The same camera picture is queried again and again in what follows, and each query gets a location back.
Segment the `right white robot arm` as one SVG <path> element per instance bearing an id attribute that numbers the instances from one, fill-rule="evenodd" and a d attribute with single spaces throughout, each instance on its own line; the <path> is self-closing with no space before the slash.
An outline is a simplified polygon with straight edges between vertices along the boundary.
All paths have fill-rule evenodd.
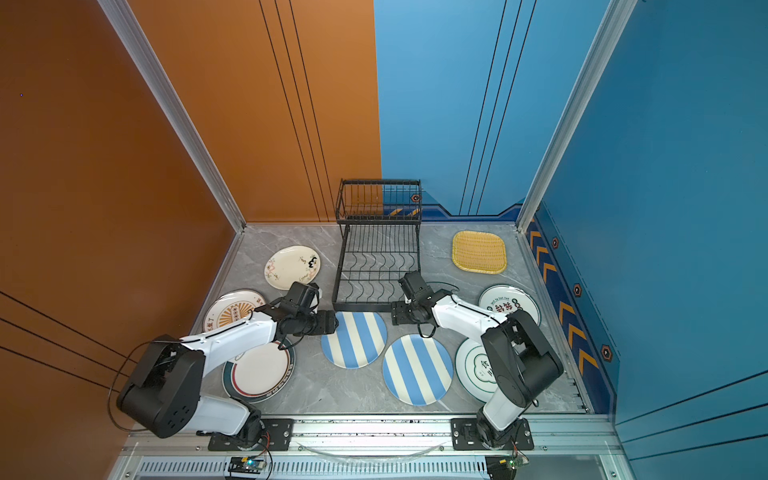
<path id="1" fill-rule="evenodd" d="M 392 304 L 395 322 L 450 329 L 483 346 L 497 390 L 479 410 L 477 430 L 486 443 L 499 446 L 564 373 L 560 357 L 524 310 L 493 313 L 447 290 L 433 290 L 418 271 L 406 273 L 398 283 L 405 299 Z"/>

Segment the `green cloud pattern plate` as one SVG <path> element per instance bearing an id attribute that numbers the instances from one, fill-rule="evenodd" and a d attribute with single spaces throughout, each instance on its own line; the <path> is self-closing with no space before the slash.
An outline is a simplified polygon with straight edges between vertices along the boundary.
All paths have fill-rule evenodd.
<path id="1" fill-rule="evenodd" d="M 480 402 L 487 403 L 498 389 L 484 347 L 465 339 L 455 354 L 455 368 L 464 389 Z"/>

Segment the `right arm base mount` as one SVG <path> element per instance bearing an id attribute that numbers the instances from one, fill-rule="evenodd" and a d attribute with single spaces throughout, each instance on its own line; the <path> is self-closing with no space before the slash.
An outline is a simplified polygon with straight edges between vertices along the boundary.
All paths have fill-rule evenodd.
<path id="1" fill-rule="evenodd" d="M 535 448 L 528 421 L 518 418 L 503 430 L 495 429 L 481 418 L 453 418 L 450 421 L 453 448 L 469 450 L 519 450 Z"/>

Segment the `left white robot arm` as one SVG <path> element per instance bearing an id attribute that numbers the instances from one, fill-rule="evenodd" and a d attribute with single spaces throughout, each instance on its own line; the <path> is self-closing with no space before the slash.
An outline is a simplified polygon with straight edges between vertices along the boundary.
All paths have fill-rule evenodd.
<path id="1" fill-rule="evenodd" d="M 161 439 L 193 432 L 254 446 L 266 430 L 260 411 L 238 400 L 204 395 L 202 381 L 253 348 L 283 348 L 289 335 L 334 333 L 339 321 L 334 311 L 319 308 L 320 298 L 317 284 L 295 282 L 286 295 L 224 327 L 144 342 L 146 350 L 115 400 L 117 409 Z"/>

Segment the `blue striped plate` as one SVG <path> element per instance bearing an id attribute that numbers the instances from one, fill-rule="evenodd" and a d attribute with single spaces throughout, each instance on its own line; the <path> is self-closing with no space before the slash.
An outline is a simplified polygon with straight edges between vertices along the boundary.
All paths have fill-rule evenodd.
<path id="1" fill-rule="evenodd" d="M 409 334 L 388 347 L 382 373 L 388 390 L 396 399 L 424 407 L 437 403 L 448 393 L 454 379 L 454 366 L 440 342 Z"/>
<path id="2" fill-rule="evenodd" d="M 338 326 L 321 338 L 326 359 L 342 369 L 359 369 L 373 363 L 387 344 L 383 318 L 375 312 L 337 312 Z"/>

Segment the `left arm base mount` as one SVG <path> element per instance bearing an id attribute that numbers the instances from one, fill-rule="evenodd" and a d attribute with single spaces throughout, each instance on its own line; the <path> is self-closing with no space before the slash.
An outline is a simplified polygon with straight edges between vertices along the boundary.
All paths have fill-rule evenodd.
<path id="1" fill-rule="evenodd" d="M 291 444 L 294 425 L 295 421 L 290 418 L 261 419 L 249 425 L 247 433 L 235 436 L 213 434 L 207 449 L 212 452 L 286 452 Z"/>

